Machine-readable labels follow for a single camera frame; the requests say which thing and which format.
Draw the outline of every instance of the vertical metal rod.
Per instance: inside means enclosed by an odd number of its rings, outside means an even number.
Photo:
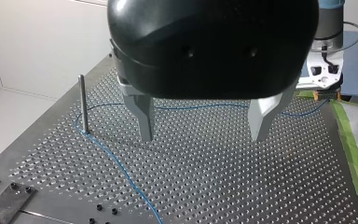
[[[83,132],[90,133],[89,130],[89,117],[87,113],[87,102],[86,102],[86,85],[84,82],[84,76],[79,76],[79,87],[80,87],[80,103],[83,118]]]

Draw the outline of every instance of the screw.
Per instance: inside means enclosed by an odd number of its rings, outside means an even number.
[[[25,192],[31,193],[32,189],[30,187],[25,188]]]
[[[10,184],[10,188],[11,188],[11,189],[16,189],[16,188],[17,188],[17,184],[14,183],[14,182],[11,183],[11,184]]]
[[[112,214],[117,215],[117,213],[118,213],[118,210],[116,208],[112,208]]]

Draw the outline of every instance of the blue cable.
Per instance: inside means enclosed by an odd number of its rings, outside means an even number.
[[[310,115],[316,111],[318,111],[325,103],[329,102],[330,99],[328,98],[327,100],[325,100],[322,104],[320,104],[318,107],[316,107],[315,109],[311,110],[310,112],[306,112],[306,113],[302,113],[302,114],[290,114],[287,112],[282,112],[282,115],[285,116],[289,116],[289,117],[304,117],[307,115]],[[95,105],[90,107],[87,110],[91,110],[94,109],[96,107],[101,107],[101,106],[109,106],[109,105],[124,105],[123,103],[111,103],[111,104],[102,104],[102,105]],[[235,107],[239,107],[239,108],[249,108],[248,105],[236,105],[236,104],[214,104],[214,105],[193,105],[193,106],[183,106],[183,107],[166,107],[166,106],[155,106],[156,109],[161,109],[161,110],[191,110],[191,109],[201,109],[201,108],[209,108],[209,107],[216,107],[216,106],[235,106]],[[99,146],[106,154],[108,154],[113,160],[115,160],[116,164],[118,165],[118,167],[121,169],[121,171],[123,171],[124,175],[127,177],[127,179],[130,181],[130,184],[132,185],[132,187],[135,189],[136,192],[138,192],[141,197],[145,200],[145,202],[147,203],[147,205],[150,207],[150,209],[152,210],[152,212],[154,213],[154,215],[156,216],[158,223],[159,224],[163,224],[161,217],[158,214],[157,209],[153,206],[153,204],[147,199],[147,197],[142,193],[142,191],[140,189],[138,189],[138,187],[136,186],[136,184],[132,181],[130,175],[127,173],[126,169],[124,168],[123,164],[120,162],[120,160],[115,156],[115,154],[112,153],[111,150],[109,150],[107,147],[105,147],[103,145],[102,142],[100,142],[97,138],[95,138],[94,136],[83,132],[83,130],[81,130],[78,127],[78,122],[79,119],[81,117],[81,113],[77,116],[76,121],[74,122],[74,127],[80,132],[82,133],[84,136],[86,136],[91,142],[93,142],[94,144],[96,144],[97,146]]]
[[[91,107],[88,110],[91,110],[92,108],[98,107],[98,106],[102,106],[102,105],[96,105],[94,107]],[[156,216],[158,223],[159,224],[163,224],[161,217],[158,214],[157,209],[153,206],[153,204],[147,199],[146,195],[144,195],[142,193],[142,191],[140,189],[138,189],[138,187],[136,186],[136,184],[132,181],[129,173],[127,173],[126,168],[124,168],[123,164],[120,162],[120,160],[115,156],[115,154],[112,153],[112,151],[110,151],[107,147],[105,147],[100,141],[98,141],[97,138],[95,138],[94,136],[83,132],[83,130],[79,129],[79,127],[77,126],[79,118],[80,118],[81,114],[79,116],[77,116],[76,118],[76,123],[75,124],[75,128],[82,133],[84,136],[86,136],[89,140],[91,140],[91,142],[93,142],[94,144],[98,145],[106,154],[108,154],[113,160],[115,160],[116,164],[118,165],[118,167],[123,171],[124,175],[127,177],[127,179],[130,181],[130,184],[132,185],[132,187],[135,189],[136,192],[138,192],[141,197],[145,200],[145,202],[147,203],[147,205],[150,207],[150,209],[153,211],[154,215]]]

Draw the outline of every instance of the stainless steel surface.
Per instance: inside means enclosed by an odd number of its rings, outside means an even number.
[[[89,106],[122,103],[110,67],[105,59],[86,76]],[[2,183],[33,185],[38,192],[24,210],[61,223],[157,223],[113,161],[73,128],[78,91],[68,91],[0,155]],[[285,111],[315,106],[295,99]],[[308,117],[277,117],[258,143],[246,113],[228,106],[157,110],[156,138],[148,143],[123,105],[95,108],[89,120],[91,134],[120,158],[164,223],[358,223],[358,198],[328,106]]]
[[[79,79],[79,87],[80,87],[80,103],[82,109],[83,132],[90,133],[89,118],[88,118],[88,111],[87,111],[86,84],[83,75],[80,75],[78,79]]]
[[[12,183],[0,195],[0,224],[7,224],[34,195],[35,189]]]

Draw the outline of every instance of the gray floor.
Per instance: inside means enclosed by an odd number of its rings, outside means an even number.
[[[0,88],[0,153],[53,104]]]

